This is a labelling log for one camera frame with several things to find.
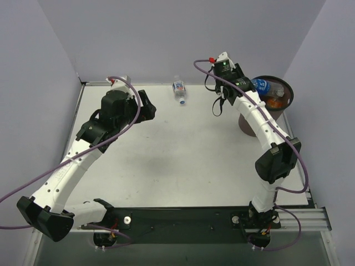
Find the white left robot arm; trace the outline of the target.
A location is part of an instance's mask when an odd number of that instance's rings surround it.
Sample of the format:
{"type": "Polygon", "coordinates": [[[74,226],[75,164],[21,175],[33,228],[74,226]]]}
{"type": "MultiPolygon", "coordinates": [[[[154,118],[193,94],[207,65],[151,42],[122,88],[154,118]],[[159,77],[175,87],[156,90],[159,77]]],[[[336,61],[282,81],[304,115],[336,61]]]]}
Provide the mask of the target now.
{"type": "Polygon", "coordinates": [[[61,241],[72,228],[96,223],[102,228],[112,225],[112,206],[102,199],[67,205],[74,188],[89,167],[108,149],[118,135],[134,124],[152,120],[156,107],[145,90],[140,101],[127,91],[110,90],[101,100],[100,109],[85,122],[59,169],[30,197],[22,196],[17,208],[25,221],[54,242],[61,241]]]}

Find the blue white orange label bottle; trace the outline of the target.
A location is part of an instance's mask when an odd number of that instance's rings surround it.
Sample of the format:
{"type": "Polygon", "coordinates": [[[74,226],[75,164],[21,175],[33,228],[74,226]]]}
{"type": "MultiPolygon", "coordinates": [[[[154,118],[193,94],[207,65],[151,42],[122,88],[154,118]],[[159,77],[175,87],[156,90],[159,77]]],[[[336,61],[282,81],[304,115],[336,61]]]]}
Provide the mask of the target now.
{"type": "Polygon", "coordinates": [[[174,76],[173,82],[173,92],[175,99],[180,105],[185,105],[186,103],[186,88],[184,82],[181,80],[179,75],[174,76]]]}

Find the orange label plastic bottle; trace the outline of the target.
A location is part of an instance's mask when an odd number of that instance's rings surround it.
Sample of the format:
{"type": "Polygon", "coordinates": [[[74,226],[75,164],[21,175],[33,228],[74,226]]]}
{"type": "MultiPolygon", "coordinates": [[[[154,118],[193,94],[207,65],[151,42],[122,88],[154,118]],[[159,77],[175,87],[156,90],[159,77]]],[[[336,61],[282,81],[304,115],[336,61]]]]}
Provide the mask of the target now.
{"type": "Polygon", "coordinates": [[[270,109],[279,109],[283,107],[283,102],[280,98],[268,98],[266,101],[266,106],[270,109]]]}

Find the blue label water bottle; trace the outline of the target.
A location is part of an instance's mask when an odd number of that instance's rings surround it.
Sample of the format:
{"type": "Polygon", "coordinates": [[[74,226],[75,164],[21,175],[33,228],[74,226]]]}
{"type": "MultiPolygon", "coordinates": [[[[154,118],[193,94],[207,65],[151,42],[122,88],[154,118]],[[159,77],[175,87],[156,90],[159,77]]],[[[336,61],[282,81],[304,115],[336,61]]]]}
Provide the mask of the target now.
{"type": "Polygon", "coordinates": [[[256,91],[261,96],[270,96],[274,98],[283,97],[285,94],[285,90],[283,86],[279,83],[274,83],[271,81],[267,81],[264,79],[255,78],[251,80],[253,86],[256,91]]]}

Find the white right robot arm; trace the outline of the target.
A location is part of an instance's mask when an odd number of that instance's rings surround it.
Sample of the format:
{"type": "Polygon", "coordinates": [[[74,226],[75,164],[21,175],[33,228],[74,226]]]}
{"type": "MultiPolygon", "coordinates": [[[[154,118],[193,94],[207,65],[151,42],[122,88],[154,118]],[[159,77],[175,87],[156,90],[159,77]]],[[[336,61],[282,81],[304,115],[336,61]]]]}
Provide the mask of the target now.
{"type": "Polygon", "coordinates": [[[222,59],[211,64],[214,91],[220,104],[228,101],[259,140],[264,153],[255,162],[260,186],[250,202],[248,216],[255,221],[271,220],[277,192],[296,166],[301,143],[280,129],[258,93],[260,81],[247,78],[238,64],[222,59]]]}

